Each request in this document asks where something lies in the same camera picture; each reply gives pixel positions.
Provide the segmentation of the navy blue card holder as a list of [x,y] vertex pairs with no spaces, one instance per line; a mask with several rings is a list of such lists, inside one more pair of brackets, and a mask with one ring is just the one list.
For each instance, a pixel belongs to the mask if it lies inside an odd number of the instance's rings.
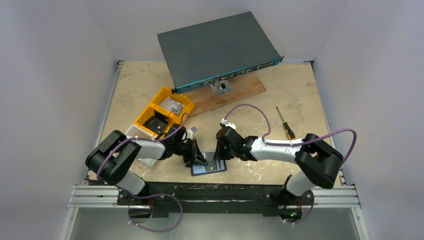
[[190,167],[192,176],[200,176],[212,173],[219,173],[227,171],[227,165],[225,160],[214,159],[215,151],[202,152],[207,165],[194,164]]

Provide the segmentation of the dark grey credit card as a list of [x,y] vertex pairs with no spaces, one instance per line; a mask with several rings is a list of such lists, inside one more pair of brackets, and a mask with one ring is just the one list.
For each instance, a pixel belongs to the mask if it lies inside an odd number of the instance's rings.
[[225,170],[225,166],[223,164],[222,160],[215,159],[214,151],[207,151],[205,152],[205,160],[207,161],[207,166],[205,167],[205,170],[207,173],[214,173],[214,172],[220,172]]

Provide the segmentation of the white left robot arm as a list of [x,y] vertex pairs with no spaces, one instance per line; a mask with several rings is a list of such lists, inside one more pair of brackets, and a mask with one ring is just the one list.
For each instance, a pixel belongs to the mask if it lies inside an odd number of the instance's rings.
[[149,199],[149,185],[130,171],[136,159],[165,160],[178,155],[187,167],[208,165],[197,140],[189,136],[185,127],[173,124],[163,138],[129,137],[119,130],[110,133],[86,158],[85,165],[96,173],[99,180],[129,192],[138,205]]

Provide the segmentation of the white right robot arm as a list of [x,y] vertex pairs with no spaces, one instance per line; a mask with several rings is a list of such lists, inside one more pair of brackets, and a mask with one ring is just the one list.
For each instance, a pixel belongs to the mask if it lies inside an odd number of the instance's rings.
[[296,164],[300,172],[290,176],[280,191],[282,200],[288,204],[314,187],[332,189],[344,159],[340,152],[313,133],[292,141],[263,140],[258,136],[242,137],[232,127],[223,126],[215,137],[216,159]]

